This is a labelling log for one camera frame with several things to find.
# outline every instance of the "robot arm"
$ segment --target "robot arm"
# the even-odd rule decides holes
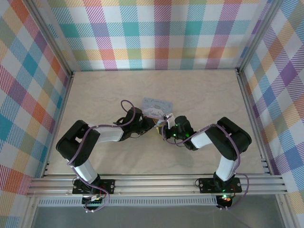
[[[132,122],[124,126],[125,123],[132,119],[133,113],[133,109],[131,108],[127,112],[126,117],[122,117],[114,123],[118,127],[94,128],[84,139],[80,152],[72,161],[71,167],[89,184],[101,186],[100,176],[94,170],[88,159],[97,143],[124,141],[129,138],[132,133],[142,135],[155,126],[154,120],[143,116],[143,113],[139,108],[135,108],[135,116]],[[56,145],[57,151],[59,151],[65,159],[70,161],[78,150],[80,142],[89,128],[90,126],[84,121],[76,121],[67,133],[58,141]],[[85,189],[88,193],[99,193],[99,190],[86,185],[79,186],[79,188]]]
[[[221,118],[217,125],[225,129],[230,135],[240,154],[247,150],[252,142],[247,132],[226,117]],[[175,125],[170,129],[168,125],[165,125],[163,132],[166,139],[173,137],[179,140],[186,140],[196,133],[185,116],[177,117]],[[234,171],[238,164],[237,153],[226,135],[218,127],[212,126],[184,142],[184,145],[187,149],[195,151],[211,143],[216,146],[222,155],[219,166],[213,175],[214,184],[219,191],[222,191],[235,176]]]

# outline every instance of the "black mounting plate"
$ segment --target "black mounting plate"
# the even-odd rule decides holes
[[[80,186],[80,182],[81,180],[75,180],[74,182],[74,186]],[[112,179],[101,179],[99,180],[99,187],[105,189],[108,191],[109,194],[114,194],[114,189],[115,189],[115,180]],[[78,188],[73,188],[72,190],[72,194],[88,194],[88,192],[86,192],[85,190],[82,189],[78,189]]]
[[[229,184],[220,191],[214,185],[213,178],[199,178],[199,192],[200,193],[240,193],[242,192],[242,186],[239,178],[234,177]]]

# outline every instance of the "cable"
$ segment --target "cable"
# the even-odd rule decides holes
[[[86,206],[87,206],[87,203],[86,203],[86,204],[85,204],[85,210],[86,210],[87,212],[96,212],[96,211],[99,211],[99,210],[101,210],[102,208],[104,208],[104,207],[109,203],[109,201],[110,201],[110,194],[109,194],[109,192],[108,192],[107,190],[103,189],[103,188],[100,188],[100,187],[98,187],[98,186],[95,186],[95,185],[90,184],[89,182],[87,182],[85,179],[83,179],[82,177],[80,177],[80,176],[78,175],[78,173],[77,173],[77,171],[75,170],[74,167],[72,167],[72,170],[73,170],[73,172],[77,175],[77,177],[78,177],[84,184],[86,184],[87,186],[90,186],[90,187],[92,187],[92,188],[98,189],[98,190],[100,190],[100,191],[103,191],[103,192],[107,195],[107,201],[106,201],[103,205],[99,206],[98,208],[96,208],[96,209],[94,209],[94,210],[89,210],[89,209],[86,207]]]
[[[120,102],[120,105],[121,105],[121,107],[123,108],[123,110],[125,110],[126,112],[128,112],[128,111],[124,108],[123,102],[128,102],[128,103],[132,106],[132,108],[133,108],[133,116],[132,116],[131,120],[130,120],[129,122],[125,123],[125,124],[122,124],[122,125],[101,124],[101,125],[96,125],[96,126],[90,127],[90,128],[85,132],[85,135],[84,135],[84,137],[82,138],[82,141],[81,141],[81,143],[80,143],[80,145],[79,145],[79,147],[78,147],[76,153],[75,153],[74,156],[71,158],[71,160],[67,163],[67,165],[71,165],[72,162],[76,159],[76,157],[77,157],[78,154],[80,153],[80,150],[81,150],[81,148],[82,148],[82,146],[83,146],[83,143],[84,143],[84,141],[85,141],[87,135],[89,134],[90,130],[95,129],[95,128],[98,128],[98,127],[124,127],[124,126],[130,124],[130,123],[134,120],[134,118],[135,118],[135,111],[136,111],[136,110],[135,110],[135,106],[132,104],[131,101],[122,100],[122,101]],[[102,206],[98,207],[98,208],[95,209],[95,210],[89,210],[89,209],[86,207],[86,206],[87,206],[87,204],[86,204],[86,205],[85,205],[85,210],[86,210],[86,212],[96,212],[96,211],[99,211],[100,209],[104,208],[104,207],[106,206],[106,204],[108,204],[109,201],[110,201],[110,194],[108,193],[108,191],[105,190],[105,189],[103,189],[103,188],[100,188],[100,187],[98,187],[98,186],[95,186],[95,185],[93,185],[93,184],[90,184],[89,182],[87,182],[86,180],[84,180],[83,178],[81,178],[81,177],[78,175],[78,173],[77,173],[77,171],[75,170],[74,166],[72,166],[71,168],[72,168],[72,170],[75,172],[75,174],[78,176],[78,178],[79,178],[85,185],[90,186],[90,187],[95,188],[95,189],[98,189],[98,190],[100,190],[100,191],[103,191],[103,192],[108,196],[108,197],[107,197],[107,201],[106,201]]]
[[[73,186],[75,186],[75,180],[77,179],[77,177],[74,177],[73,179],[72,179],[72,184],[73,184]]]
[[[103,196],[102,192],[99,190],[99,193],[101,196]],[[103,199],[106,197],[106,193],[104,194],[104,196],[102,197]]]
[[[245,196],[247,195],[248,190],[249,190],[249,178],[248,178],[248,176],[246,174],[244,174],[244,173],[236,173],[236,174],[237,175],[244,175],[246,177],[246,179],[247,179],[247,187],[246,187],[246,190],[245,190],[244,194],[241,196],[241,198],[235,204],[231,205],[229,207],[229,209],[236,207],[245,198]]]
[[[174,138],[174,142],[176,143],[176,139]],[[178,147],[185,147],[185,146],[179,146],[179,145],[177,145]]]
[[[144,133],[140,134],[140,135],[137,136],[137,137],[131,137],[131,136],[130,136],[130,138],[132,138],[132,139],[137,139],[137,138],[141,137],[143,134],[144,134]]]
[[[196,181],[194,182],[194,185],[195,185],[196,187],[200,188],[200,187],[196,184],[196,182],[197,182],[198,180],[199,180],[199,178],[196,179]]]

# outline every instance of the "metal rail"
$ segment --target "metal rail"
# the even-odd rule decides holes
[[[54,128],[54,131],[53,131],[51,144],[48,147],[48,151],[47,151],[47,154],[46,154],[46,159],[43,162],[43,169],[42,169],[41,174],[40,174],[41,178],[43,178],[44,175],[45,175],[45,172],[47,170],[47,166],[49,165],[50,156],[51,156],[52,151],[54,150],[55,145],[56,145],[57,135],[58,135],[59,128],[60,128],[60,125],[61,125],[63,114],[64,114],[65,109],[66,109],[68,96],[69,96],[69,94],[71,92],[73,80],[74,80],[74,77],[72,75],[72,77],[69,78],[69,80],[68,80],[67,87],[66,87],[66,94],[65,94],[65,96],[63,98],[63,102],[62,102],[62,105],[60,107],[59,116],[58,116],[58,119],[56,121],[56,125],[55,125],[55,128]]]
[[[102,175],[102,179],[115,179],[114,197],[136,196],[202,196],[195,186],[197,178],[212,178],[213,175]],[[244,176],[237,176],[243,190],[247,186]],[[286,186],[281,176],[249,174],[250,195],[286,194]],[[33,179],[28,197],[71,197],[75,175],[50,175]]]
[[[261,40],[263,39],[264,35],[266,34],[267,30],[269,29],[271,22],[273,18],[276,16],[276,13],[280,9],[282,3],[284,0],[275,0],[272,1],[268,12],[266,13],[266,16],[264,20],[262,21],[260,28],[258,29],[254,40],[250,44],[250,47],[248,48],[248,51],[246,52],[243,61],[240,64],[240,71],[244,71],[248,63],[250,62],[254,52],[256,51],[258,45],[260,44]]]
[[[240,88],[241,94],[243,96],[246,111],[247,111],[247,114],[248,114],[248,117],[249,117],[249,120],[250,120],[250,124],[251,124],[252,130],[253,130],[253,134],[254,134],[254,137],[256,139],[256,143],[257,143],[257,146],[258,146],[261,158],[262,158],[263,168],[265,167],[265,162],[266,162],[266,164],[267,164],[266,166],[268,168],[269,173],[274,174],[274,170],[273,170],[272,166],[269,165],[270,164],[270,159],[266,154],[266,148],[265,148],[265,144],[264,144],[264,141],[263,141],[263,138],[262,138],[262,134],[259,130],[259,127],[258,127],[258,124],[257,124],[257,119],[254,115],[253,108],[250,104],[249,95],[248,95],[248,92],[245,88],[245,84],[244,84],[244,81],[243,81],[243,77],[245,76],[245,74],[241,73],[239,71],[239,69],[236,69],[236,75],[237,75],[237,81],[238,81],[238,84],[239,84],[239,88]]]

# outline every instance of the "plaid wall panel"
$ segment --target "plaid wall panel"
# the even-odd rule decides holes
[[[262,13],[261,13],[261,15],[259,16],[259,18],[258,18],[258,20],[257,20],[257,23],[256,23],[254,29],[252,30],[251,34],[250,34],[250,37],[249,37],[249,39],[248,39],[248,41],[247,41],[247,43],[246,43],[245,48],[243,49],[243,52],[242,52],[242,54],[241,54],[240,59],[238,60],[238,63],[237,63],[237,66],[236,66],[236,67],[239,67],[240,64],[241,64],[241,62],[243,61],[244,56],[245,56],[245,54],[247,53],[248,48],[250,47],[252,41],[255,39],[256,34],[257,34],[257,31],[259,30],[259,28],[260,28],[260,26],[261,26],[261,24],[262,24],[262,21],[264,20],[264,18],[265,18],[265,16],[266,16],[267,12],[268,12],[268,10],[269,10],[270,4],[271,4],[272,2],[273,2],[273,0],[267,0],[267,3],[266,3],[266,5],[264,6]]]
[[[62,34],[56,39],[63,52],[83,71],[235,68],[265,2],[36,0],[55,36]]]
[[[49,31],[50,33],[53,35],[53,39],[56,41],[58,47],[61,49],[63,56],[66,59],[66,62],[68,63],[70,69],[72,70],[77,70],[72,63],[72,60],[70,58],[70,55],[67,53],[67,50],[64,48],[63,43],[61,42],[57,32],[54,29],[54,26],[52,25],[52,23],[50,22],[44,8],[41,5],[40,0],[33,0],[33,2],[36,4],[37,8],[39,9],[39,12],[43,18],[43,20],[45,21],[45,23],[48,25]]]
[[[284,1],[245,73],[271,165],[304,227],[303,0]]]
[[[17,227],[68,77],[21,0],[0,7],[0,228]]]

